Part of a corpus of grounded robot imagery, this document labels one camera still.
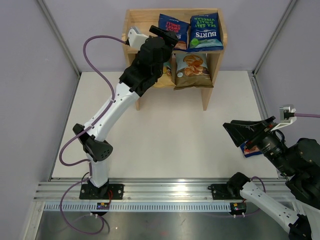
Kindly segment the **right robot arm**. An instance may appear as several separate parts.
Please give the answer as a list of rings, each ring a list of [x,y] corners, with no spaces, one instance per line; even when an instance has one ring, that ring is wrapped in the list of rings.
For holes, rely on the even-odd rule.
[[[320,145],[315,139],[300,138],[287,147],[280,124],[275,117],[260,121],[232,120],[223,124],[236,147],[257,147],[272,165],[286,178],[290,190],[303,212],[287,209],[261,191],[244,174],[235,173],[226,183],[230,197],[242,197],[255,204],[275,220],[291,240],[320,238]]]

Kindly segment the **blue Burts bag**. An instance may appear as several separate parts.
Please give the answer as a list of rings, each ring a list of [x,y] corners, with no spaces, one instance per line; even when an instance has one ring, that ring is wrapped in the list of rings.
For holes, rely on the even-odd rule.
[[[248,149],[245,144],[242,144],[240,146],[240,149],[241,149],[245,158],[249,158],[252,156],[257,156],[257,155],[262,154],[262,152],[256,146],[252,147],[251,149]]]

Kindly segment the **yellow kettle chips bag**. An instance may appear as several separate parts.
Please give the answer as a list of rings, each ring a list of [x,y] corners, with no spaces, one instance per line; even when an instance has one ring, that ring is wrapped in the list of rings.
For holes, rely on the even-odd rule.
[[[154,88],[174,88],[176,85],[172,79],[171,61],[163,64],[162,76],[153,85]]]

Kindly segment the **light blue cassava chips bag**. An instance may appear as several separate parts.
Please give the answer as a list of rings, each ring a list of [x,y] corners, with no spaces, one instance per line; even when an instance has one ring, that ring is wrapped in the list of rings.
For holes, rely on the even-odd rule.
[[[213,88],[205,53],[175,54],[176,73],[174,90],[186,88]]]

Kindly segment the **blue sea salt vinegar bag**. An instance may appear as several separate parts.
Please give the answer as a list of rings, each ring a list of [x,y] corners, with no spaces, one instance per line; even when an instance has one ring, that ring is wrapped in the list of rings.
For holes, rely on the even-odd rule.
[[[219,15],[207,13],[193,15],[190,18],[189,53],[202,51],[220,51],[224,46],[219,28]]]

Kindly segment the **blue spicy sweet chilli bag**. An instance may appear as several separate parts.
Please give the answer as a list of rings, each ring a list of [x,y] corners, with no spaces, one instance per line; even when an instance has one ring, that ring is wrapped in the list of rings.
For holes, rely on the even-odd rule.
[[[189,26],[187,22],[178,20],[177,18],[165,14],[159,15],[158,27],[162,30],[175,32],[178,38],[178,42],[174,47],[176,50],[187,50]]]

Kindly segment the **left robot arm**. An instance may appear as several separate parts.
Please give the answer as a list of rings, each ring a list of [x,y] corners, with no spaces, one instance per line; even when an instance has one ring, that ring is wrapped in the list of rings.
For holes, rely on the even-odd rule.
[[[90,162],[90,178],[80,191],[81,199],[110,199],[113,195],[108,160],[113,147],[106,141],[107,135],[121,115],[163,75],[164,63],[170,60],[178,43],[173,31],[152,25],[149,32],[154,35],[142,34],[136,27],[129,30],[123,44],[137,50],[132,63],[91,120],[72,128]]]

